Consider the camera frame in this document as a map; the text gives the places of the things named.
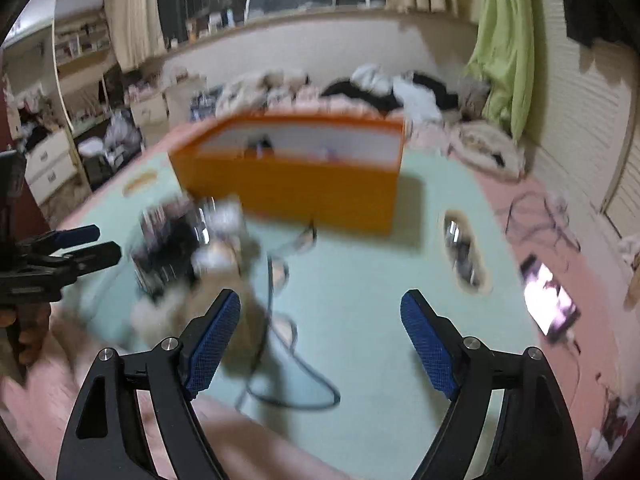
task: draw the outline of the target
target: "plastic bag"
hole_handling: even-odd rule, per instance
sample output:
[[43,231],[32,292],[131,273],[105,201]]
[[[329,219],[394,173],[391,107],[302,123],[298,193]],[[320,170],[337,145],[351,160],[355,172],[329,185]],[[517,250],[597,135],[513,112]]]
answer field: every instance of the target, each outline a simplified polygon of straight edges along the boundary
[[126,144],[133,146],[140,144],[142,140],[140,131],[129,121],[122,110],[117,110],[111,116],[111,124],[104,136],[104,147],[112,150],[117,146]]

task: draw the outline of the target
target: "orange box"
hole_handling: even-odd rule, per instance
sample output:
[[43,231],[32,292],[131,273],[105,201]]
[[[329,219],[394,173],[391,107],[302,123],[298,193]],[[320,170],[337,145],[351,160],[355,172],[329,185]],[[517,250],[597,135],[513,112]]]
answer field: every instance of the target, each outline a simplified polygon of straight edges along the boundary
[[[274,151],[247,151],[268,137]],[[402,123],[332,115],[221,120],[170,154],[197,198],[236,194],[245,211],[388,234],[404,145]]]

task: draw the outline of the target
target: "phone screen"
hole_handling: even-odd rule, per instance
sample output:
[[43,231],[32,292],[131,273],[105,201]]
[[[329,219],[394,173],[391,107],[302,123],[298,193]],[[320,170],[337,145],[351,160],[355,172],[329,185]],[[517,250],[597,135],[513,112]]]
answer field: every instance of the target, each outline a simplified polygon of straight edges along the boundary
[[527,260],[522,270],[527,310],[544,335],[555,342],[578,318],[578,307],[549,268],[535,256]]

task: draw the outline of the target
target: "blue gripper pad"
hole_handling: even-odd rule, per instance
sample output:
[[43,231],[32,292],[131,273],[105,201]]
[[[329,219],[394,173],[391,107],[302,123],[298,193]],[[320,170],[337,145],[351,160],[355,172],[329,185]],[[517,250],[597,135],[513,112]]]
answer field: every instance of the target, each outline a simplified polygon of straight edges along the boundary
[[213,375],[222,359],[222,354],[229,344],[239,319],[240,298],[231,291],[191,353],[189,375],[184,387],[191,394],[192,399],[211,384]]
[[410,293],[400,302],[400,318],[431,384],[447,399],[458,396],[458,385],[453,378],[451,356]]

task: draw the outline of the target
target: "closet door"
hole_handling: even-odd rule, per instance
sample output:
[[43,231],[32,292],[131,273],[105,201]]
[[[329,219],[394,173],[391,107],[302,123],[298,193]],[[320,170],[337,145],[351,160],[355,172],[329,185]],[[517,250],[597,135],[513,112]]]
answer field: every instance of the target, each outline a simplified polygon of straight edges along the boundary
[[636,124],[626,161],[606,215],[621,236],[640,233],[640,102],[636,103]]
[[563,0],[532,4],[536,67],[527,135],[600,211],[631,137],[638,57],[626,46],[597,41],[587,48],[567,38]]

